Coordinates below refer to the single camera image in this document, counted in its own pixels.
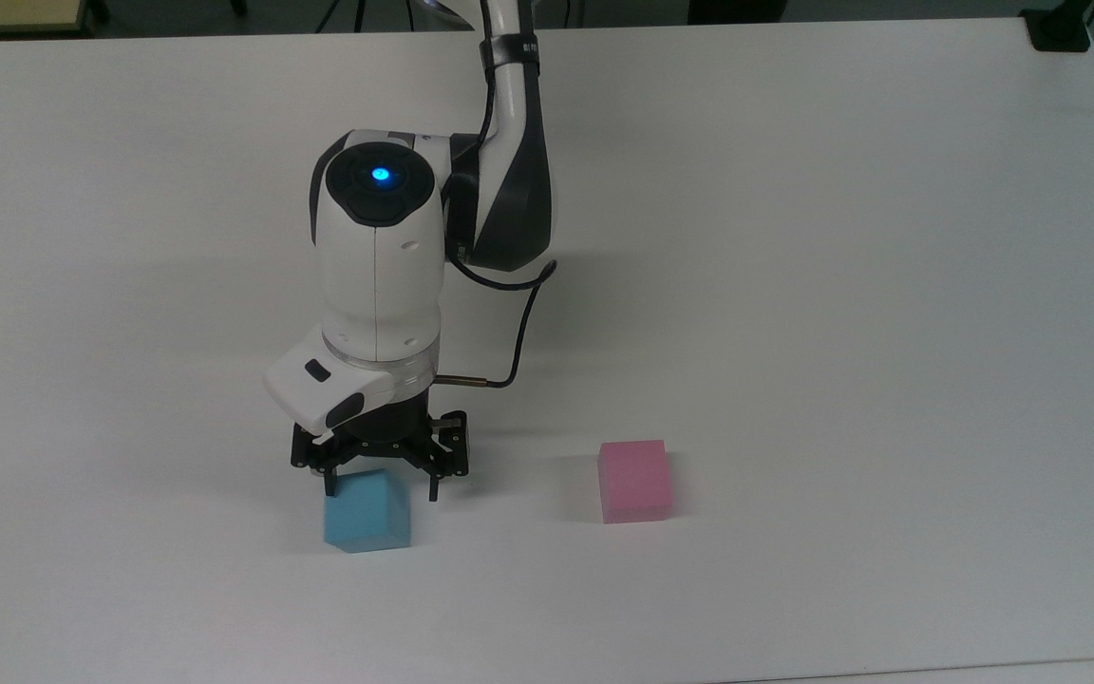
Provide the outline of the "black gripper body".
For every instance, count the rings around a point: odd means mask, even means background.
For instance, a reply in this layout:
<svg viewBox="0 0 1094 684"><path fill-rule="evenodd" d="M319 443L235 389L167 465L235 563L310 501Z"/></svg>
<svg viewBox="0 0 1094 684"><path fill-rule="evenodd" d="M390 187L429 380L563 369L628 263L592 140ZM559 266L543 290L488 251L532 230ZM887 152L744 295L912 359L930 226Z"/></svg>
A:
<svg viewBox="0 0 1094 684"><path fill-rule="evenodd" d="M387 403L333 429L333 459L351 462L357 456L400 457L409 463L434 463L429 390L412 398Z"/></svg>

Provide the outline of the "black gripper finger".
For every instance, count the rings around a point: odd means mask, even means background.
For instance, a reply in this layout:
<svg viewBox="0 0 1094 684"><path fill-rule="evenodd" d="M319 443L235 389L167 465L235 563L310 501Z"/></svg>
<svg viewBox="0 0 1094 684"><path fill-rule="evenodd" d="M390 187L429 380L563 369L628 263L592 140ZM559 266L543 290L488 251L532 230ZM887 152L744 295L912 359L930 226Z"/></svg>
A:
<svg viewBox="0 0 1094 684"><path fill-rule="evenodd" d="M468 424L467 411L449 411L442 417L424 414L405 438L405 462L428 477L431 503L439 500L442 482L469 475Z"/></svg>
<svg viewBox="0 0 1094 684"><path fill-rule="evenodd" d="M323 478L326 497L338 494L338 468L357 456L359 441L347 432L331 433L316 442L316 437L303 426L292 425L291 465L309 468Z"/></svg>

